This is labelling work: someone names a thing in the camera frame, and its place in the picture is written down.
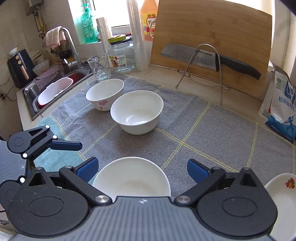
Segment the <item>pink white basin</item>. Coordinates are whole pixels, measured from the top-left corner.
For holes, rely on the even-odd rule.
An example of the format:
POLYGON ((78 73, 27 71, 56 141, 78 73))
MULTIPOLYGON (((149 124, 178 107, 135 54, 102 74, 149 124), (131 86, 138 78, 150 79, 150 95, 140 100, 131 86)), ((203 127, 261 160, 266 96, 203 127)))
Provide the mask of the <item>pink white basin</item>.
POLYGON ((46 89, 39 95, 38 104, 44 106, 57 97, 60 93, 68 89, 74 80, 69 77, 63 77, 56 82, 50 84, 46 89))

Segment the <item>orange oil jug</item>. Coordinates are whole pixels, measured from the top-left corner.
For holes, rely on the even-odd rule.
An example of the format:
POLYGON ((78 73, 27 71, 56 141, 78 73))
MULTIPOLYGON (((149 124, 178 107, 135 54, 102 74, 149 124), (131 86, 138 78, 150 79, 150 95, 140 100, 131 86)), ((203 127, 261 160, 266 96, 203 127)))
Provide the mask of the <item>orange oil jug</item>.
POLYGON ((144 38, 146 41, 149 42, 152 42, 154 38, 154 30, 158 13, 158 4, 159 1, 145 0, 140 9, 144 28, 144 38))

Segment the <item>pink cloth on faucet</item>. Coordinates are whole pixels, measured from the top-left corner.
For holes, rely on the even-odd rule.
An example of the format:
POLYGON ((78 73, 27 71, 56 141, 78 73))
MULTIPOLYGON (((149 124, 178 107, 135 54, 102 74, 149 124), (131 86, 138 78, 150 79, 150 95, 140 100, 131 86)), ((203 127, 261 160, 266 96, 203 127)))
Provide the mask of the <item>pink cloth on faucet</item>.
POLYGON ((61 28, 61 26, 55 27, 45 34, 43 40, 43 44, 45 47, 50 47, 54 50, 61 45, 62 41, 66 40, 65 34, 61 30, 61 28))

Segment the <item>green dish soap bottle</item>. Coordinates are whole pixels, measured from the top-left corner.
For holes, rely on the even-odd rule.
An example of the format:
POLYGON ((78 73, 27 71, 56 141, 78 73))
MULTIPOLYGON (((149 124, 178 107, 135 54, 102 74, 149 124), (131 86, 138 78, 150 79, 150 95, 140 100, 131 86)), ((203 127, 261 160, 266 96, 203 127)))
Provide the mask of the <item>green dish soap bottle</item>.
POLYGON ((86 43, 96 43, 98 41, 97 27, 93 24, 93 15, 89 4, 83 4, 83 14, 81 15, 81 24, 84 31, 86 43))

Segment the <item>bamboo cutting board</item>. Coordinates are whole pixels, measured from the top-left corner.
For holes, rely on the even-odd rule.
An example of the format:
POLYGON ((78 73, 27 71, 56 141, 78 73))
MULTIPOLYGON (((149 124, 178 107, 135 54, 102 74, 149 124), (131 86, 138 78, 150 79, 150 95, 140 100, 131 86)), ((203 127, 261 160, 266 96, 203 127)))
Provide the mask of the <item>bamboo cutting board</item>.
MULTIPOLYGON (((161 55, 167 44, 213 45, 219 54, 251 65, 259 80, 222 66, 223 83, 254 98, 264 89, 271 51, 272 16, 230 1, 159 1, 150 63, 184 70, 187 63, 161 55)), ((220 82, 220 74, 191 65, 189 72, 220 82)))

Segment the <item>short plastic cup stack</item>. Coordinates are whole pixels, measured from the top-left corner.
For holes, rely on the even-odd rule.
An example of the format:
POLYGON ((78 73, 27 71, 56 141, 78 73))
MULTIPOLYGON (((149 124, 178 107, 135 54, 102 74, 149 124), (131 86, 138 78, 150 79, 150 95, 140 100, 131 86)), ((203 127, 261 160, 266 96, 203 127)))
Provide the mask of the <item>short plastic cup stack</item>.
POLYGON ((112 37, 111 28, 107 25, 104 17, 97 18, 97 27, 100 34, 100 39, 103 45, 104 52, 107 54, 108 50, 111 48, 108 39, 112 37))

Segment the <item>clear drinking glass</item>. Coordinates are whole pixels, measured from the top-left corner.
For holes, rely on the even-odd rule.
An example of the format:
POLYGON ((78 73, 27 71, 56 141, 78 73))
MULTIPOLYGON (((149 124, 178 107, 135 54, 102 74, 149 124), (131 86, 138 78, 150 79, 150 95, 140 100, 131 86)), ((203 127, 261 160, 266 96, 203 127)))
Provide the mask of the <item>clear drinking glass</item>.
POLYGON ((87 62, 97 81, 104 81, 111 77, 107 54, 103 54, 100 57, 92 56, 87 59, 87 62))

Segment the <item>plain white bowl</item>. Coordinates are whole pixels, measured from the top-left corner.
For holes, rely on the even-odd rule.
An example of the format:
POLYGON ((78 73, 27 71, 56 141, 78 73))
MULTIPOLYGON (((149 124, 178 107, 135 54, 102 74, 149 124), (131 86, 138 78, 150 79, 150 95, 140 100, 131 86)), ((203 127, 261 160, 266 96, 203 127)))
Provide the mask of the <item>plain white bowl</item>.
POLYGON ((112 119, 127 133, 143 135, 159 123, 163 99, 155 92, 137 90, 119 97, 111 106, 112 119))

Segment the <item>white plate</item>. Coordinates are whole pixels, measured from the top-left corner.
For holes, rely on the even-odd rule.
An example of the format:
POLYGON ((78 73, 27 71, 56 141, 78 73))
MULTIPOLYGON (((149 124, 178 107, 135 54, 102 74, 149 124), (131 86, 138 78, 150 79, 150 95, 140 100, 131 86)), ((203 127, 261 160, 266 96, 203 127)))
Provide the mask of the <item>white plate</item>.
POLYGON ((275 240, 295 240, 295 175, 280 174, 270 180, 265 188, 278 211, 277 220, 270 235, 275 240))

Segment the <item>chrome sink faucet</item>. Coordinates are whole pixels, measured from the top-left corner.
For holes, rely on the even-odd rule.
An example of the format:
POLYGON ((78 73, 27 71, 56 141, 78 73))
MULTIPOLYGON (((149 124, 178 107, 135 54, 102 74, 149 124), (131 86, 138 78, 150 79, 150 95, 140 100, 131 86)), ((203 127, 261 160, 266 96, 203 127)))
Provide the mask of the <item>chrome sink faucet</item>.
POLYGON ((67 73, 83 67, 81 57, 76 50, 70 32, 67 28, 59 29, 60 46, 54 51, 67 73))

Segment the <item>white bowl pink flower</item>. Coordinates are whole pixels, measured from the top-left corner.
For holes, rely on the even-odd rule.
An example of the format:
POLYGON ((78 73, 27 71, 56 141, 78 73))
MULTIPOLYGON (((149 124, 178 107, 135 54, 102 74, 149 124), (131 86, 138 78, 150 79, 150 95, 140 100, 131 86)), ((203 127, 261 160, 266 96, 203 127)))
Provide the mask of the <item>white bowl pink flower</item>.
POLYGON ((95 84, 86 93, 86 99, 99 111, 109 111, 112 104, 124 94, 125 83, 108 79, 95 84))

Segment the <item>glass storage jar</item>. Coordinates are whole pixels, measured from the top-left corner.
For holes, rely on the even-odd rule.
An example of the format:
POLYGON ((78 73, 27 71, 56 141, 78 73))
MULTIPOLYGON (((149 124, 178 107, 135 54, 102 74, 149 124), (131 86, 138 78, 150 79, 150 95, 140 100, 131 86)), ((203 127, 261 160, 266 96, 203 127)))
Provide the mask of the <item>glass storage jar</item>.
POLYGON ((135 50, 132 38, 125 34, 108 39, 110 49, 108 56, 111 67, 116 72, 129 72, 136 68, 135 50))

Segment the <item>black air fryer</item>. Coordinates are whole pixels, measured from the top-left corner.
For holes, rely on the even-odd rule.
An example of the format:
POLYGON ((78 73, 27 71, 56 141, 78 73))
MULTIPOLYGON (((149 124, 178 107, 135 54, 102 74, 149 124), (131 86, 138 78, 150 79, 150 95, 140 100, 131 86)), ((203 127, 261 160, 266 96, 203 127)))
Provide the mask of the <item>black air fryer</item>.
POLYGON ((21 89, 36 78, 34 73, 34 63, 32 62, 26 49, 14 54, 7 61, 10 76, 16 88, 21 89))

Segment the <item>grey checked dish towel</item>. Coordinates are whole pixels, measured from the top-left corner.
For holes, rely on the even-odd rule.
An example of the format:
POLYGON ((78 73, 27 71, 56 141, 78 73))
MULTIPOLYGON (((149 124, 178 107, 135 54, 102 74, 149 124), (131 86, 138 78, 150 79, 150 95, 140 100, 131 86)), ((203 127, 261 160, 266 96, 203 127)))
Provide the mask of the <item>grey checked dish towel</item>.
POLYGON ((162 168, 172 197, 195 184, 187 173, 189 159, 228 172, 249 167, 263 184, 295 173, 295 146, 263 126, 192 94, 123 74, 113 77, 124 82, 126 93, 148 90, 163 99, 156 128, 144 135, 125 132, 108 111, 98 111, 87 101, 86 92, 94 85, 90 81, 40 122, 60 138, 81 142, 82 149, 48 149, 34 161, 36 166, 54 172, 96 157, 103 168, 119 158, 141 157, 162 168))

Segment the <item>black-handled santoku knife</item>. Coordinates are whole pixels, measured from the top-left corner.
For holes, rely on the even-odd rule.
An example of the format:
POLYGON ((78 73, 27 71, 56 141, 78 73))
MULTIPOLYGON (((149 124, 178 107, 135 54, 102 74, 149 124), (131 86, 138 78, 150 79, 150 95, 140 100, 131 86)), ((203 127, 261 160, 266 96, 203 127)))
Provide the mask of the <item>black-handled santoku knife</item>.
MULTIPOLYGON (((161 50, 162 56, 187 63, 190 61, 193 54, 194 58, 191 61, 191 64, 212 69, 216 72, 220 70, 218 55, 216 52, 200 49, 195 51, 195 48, 193 47, 180 44, 167 44, 161 50)), ((220 62, 221 65, 226 65, 227 67, 231 68, 236 72, 247 74, 249 76, 254 77, 257 80, 259 80, 261 77, 261 73, 257 69, 244 62, 226 57, 224 55, 220 55, 220 62)))

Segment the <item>white blue salt bag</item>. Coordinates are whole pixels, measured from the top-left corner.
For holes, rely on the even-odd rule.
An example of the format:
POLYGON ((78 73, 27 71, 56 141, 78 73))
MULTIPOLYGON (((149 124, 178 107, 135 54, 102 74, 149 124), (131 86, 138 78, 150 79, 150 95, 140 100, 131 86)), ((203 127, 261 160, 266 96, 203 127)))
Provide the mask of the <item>white blue salt bag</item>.
POLYGON ((295 88, 278 66, 272 74, 258 115, 265 124, 291 143, 295 140, 295 88))

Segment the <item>tall plastic cup stack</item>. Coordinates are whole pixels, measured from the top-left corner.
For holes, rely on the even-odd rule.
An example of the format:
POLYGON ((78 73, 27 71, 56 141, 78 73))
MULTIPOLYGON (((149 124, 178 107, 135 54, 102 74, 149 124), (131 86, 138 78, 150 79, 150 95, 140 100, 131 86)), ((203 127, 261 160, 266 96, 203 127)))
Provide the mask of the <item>tall plastic cup stack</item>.
POLYGON ((127 0, 127 10, 129 14, 129 24, 132 33, 132 40, 135 50, 137 70, 142 72, 148 70, 149 62, 144 39, 144 29, 140 10, 137 1, 127 0))

